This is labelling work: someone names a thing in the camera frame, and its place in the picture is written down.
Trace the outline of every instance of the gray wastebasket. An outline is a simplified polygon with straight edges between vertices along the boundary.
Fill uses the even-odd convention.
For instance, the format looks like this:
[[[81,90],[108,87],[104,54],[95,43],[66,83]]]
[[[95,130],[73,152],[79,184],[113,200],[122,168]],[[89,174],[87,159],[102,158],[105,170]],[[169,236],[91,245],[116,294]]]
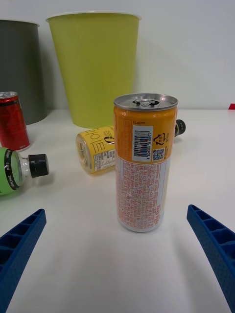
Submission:
[[[26,124],[47,115],[38,25],[0,20],[0,91],[16,91]]]

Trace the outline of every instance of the black bottle cap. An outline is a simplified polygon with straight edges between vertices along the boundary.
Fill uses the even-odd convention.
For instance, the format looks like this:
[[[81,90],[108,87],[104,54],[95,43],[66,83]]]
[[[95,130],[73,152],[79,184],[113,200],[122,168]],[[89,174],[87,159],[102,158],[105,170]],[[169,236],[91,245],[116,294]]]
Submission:
[[[182,121],[181,119],[177,119],[176,120],[176,128],[178,128],[178,129],[177,129],[177,133],[175,136],[182,135],[186,129],[185,122]]]
[[[33,178],[49,174],[49,164],[46,155],[29,155],[28,164]]]

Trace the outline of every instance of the green bottle label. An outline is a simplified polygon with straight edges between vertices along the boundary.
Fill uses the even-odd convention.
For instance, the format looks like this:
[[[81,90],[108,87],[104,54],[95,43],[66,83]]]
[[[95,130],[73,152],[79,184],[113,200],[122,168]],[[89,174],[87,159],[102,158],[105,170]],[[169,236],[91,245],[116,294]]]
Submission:
[[[17,190],[20,184],[17,154],[7,148],[0,148],[0,196]]]

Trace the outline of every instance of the yellow bottle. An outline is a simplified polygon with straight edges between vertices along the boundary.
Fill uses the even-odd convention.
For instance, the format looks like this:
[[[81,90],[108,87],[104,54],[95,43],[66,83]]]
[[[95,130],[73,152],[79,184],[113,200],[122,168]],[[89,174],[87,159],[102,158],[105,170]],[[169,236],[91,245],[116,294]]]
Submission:
[[[88,173],[95,173],[115,165],[113,126],[79,133],[76,145],[82,166]]]

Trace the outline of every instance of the green bottle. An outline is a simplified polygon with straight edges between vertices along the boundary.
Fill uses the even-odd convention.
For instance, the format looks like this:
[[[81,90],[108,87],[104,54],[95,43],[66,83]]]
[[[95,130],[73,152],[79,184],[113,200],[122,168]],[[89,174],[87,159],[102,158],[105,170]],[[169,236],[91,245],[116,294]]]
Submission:
[[[0,196],[20,188],[26,177],[32,178],[49,174],[46,155],[21,155],[7,148],[0,148]]]

